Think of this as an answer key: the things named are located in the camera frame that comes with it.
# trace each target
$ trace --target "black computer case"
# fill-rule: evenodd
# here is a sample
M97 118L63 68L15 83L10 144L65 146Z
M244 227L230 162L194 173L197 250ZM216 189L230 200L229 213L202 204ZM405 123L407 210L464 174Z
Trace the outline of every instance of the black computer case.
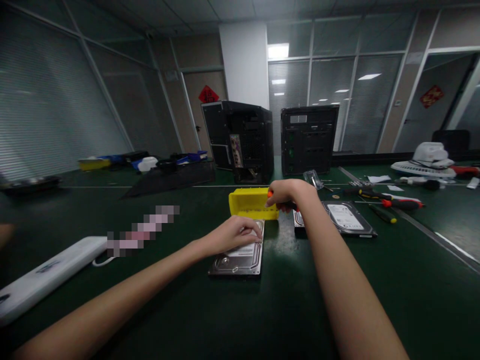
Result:
M201 107L216 167L233 170L238 184L269 184L274 171L272 112L235 101Z
M228 101L208 102L201 105L206 132L210 141L211 155L217 169L232 170L232 150L223 103Z
M338 105L305 106L281 110L281 170L283 175L330 171Z
M225 103L234 181L269 184L274 172L272 112L256 105Z

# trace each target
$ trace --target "black chair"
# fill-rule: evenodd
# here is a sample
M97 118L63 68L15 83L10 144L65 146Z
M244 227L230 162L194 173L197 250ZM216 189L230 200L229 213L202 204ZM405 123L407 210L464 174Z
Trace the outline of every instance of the black chair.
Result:
M470 131L437 130L431 136L434 143L442 143L448 153L460 153L470 148Z

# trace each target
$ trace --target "ceiling light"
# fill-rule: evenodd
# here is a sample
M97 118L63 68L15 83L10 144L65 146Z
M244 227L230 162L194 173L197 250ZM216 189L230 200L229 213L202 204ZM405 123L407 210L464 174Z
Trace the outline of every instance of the ceiling light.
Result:
M370 79L376 78L377 76L380 76L380 75L382 75L382 73L379 73L379 74L368 74L368 75L362 76L362 77L359 78L358 80L370 80Z
M289 43L268 45L268 58L281 59L289 57Z

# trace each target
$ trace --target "orange screwdriver handle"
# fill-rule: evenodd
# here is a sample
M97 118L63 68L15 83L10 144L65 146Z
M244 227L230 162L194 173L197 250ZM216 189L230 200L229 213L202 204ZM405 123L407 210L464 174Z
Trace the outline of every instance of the orange screwdriver handle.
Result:
M274 195L274 192L269 190L268 194L267 194L267 197L271 198L273 195ZM287 208L295 210L296 212L300 212L299 207L293 201L282 202L280 205L285 205Z

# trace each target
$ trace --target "yellow container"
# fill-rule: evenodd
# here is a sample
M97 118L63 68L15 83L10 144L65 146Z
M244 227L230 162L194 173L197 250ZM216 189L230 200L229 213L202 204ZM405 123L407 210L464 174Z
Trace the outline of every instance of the yellow container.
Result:
M230 214L257 220L277 220L277 207L265 207L268 187L239 188L228 195Z
M78 160L78 166L82 171L90 171L96 169L107 168L112 163L108 159L80 159Z

